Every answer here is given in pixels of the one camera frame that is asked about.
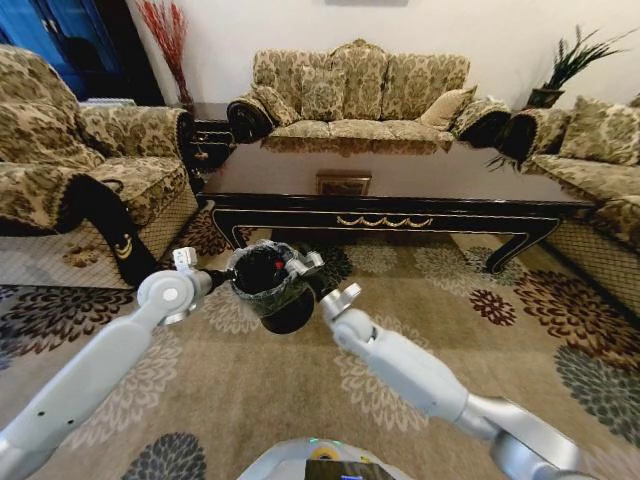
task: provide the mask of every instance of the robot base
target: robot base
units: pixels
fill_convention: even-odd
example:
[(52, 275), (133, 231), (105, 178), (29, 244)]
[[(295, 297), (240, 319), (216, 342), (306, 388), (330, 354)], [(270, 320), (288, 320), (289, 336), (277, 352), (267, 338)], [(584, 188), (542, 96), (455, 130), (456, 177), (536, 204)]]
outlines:
[(307, 460), (373, 463), (395, 480), (412, 480), (406, 473), (386, 465), (367, 450), (337, 440), (318, 438), (298, 438), (274, 445), (253, 462), (238, 480), (301, 480), (305, 478)]

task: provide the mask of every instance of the potted plant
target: potted plant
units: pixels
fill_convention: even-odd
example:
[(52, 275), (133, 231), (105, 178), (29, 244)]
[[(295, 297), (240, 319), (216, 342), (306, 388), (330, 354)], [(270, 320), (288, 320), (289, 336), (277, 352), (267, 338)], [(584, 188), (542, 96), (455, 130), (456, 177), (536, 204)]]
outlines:
[(586, 36), (582, 36), (580, 25), (576, 25), (576, 44), (570, 48), (569, 42), (564, 38), (558, 42), (558, 51), (553, 59), (553, 73), (551, 79), (542, 88), (534, 88), (525, 108), (550, 108), (564, 93), (560, 90), (570, 78), (581, 72), (591, 62), (599, 60), (625, 50), (614, 50), (613, 45), (637, 29), (608, 38), (601, 42), (588, 44), (598, 30), (594, 30)]

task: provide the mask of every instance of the table leg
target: table leg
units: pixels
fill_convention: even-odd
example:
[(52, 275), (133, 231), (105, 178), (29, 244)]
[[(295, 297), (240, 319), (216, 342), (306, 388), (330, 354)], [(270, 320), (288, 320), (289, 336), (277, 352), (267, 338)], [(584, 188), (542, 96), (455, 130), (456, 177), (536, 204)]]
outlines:
[(229, 215), (228, 212), (217, 211), (215, 208), (211, 215), (213, 224), (220, 231), (227, 243), (231, 245), (231, 248), (245, 248), (247, 246), (247, 242), (244, 241), (242, 235), (236, 234), (238, 226), (234, 221), (233, 215)]
[(509, 260), (543, 240), (558, 225), (560, 225), (560, 219), (545, 218), (532, 222), (532, 228), (529, 231), (515, 234), (513, 238), (489, 256), (486, 263), (487, 271), (489, 273), (500, 273)]

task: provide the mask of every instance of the plant pot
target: plant pot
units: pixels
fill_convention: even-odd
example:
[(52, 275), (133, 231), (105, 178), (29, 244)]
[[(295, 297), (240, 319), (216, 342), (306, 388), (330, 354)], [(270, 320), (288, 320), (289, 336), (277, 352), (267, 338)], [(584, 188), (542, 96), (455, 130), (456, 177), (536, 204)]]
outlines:
[(531, 90), (527, 108), (551, 108), (562, 96), (564, 90), (552, 90), (550, 88), (534, 88)]

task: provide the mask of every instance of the green plant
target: green plant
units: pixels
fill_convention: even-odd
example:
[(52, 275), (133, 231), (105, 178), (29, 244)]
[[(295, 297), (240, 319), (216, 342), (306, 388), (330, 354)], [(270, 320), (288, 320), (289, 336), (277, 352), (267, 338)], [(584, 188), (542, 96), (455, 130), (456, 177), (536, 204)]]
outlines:
[(485, 166), (489, 169), (490, 172), (495, 172), (496, 170), (504, 170), (505, 167), (511, 167), (514, 172), (519, 172), (521, 170), (522, 165), (515, 158), (507, 157), (506, 155), (496, 155), (495, 157), (489, 159)]
[(589, 45), (587, 41), (598, 33), (599, 30), (594, 30), (583, 37), (580, 25), (576, 25), (576, 44), (573, 48), (569, 49), (569, 42), (564, 38), (558, 42), (558, 51), (553, 60), (553, 74), (551, 75), (551, 79), (546, 82), (542, 88), (560, 90), (560, 87), (562, 87), (567, 80), (587, 68), (591, 62), (626, 51), (614, 50), (612, 47), (616, 42), (636, 30), (638, 29), (634, 28), (621, 35)]

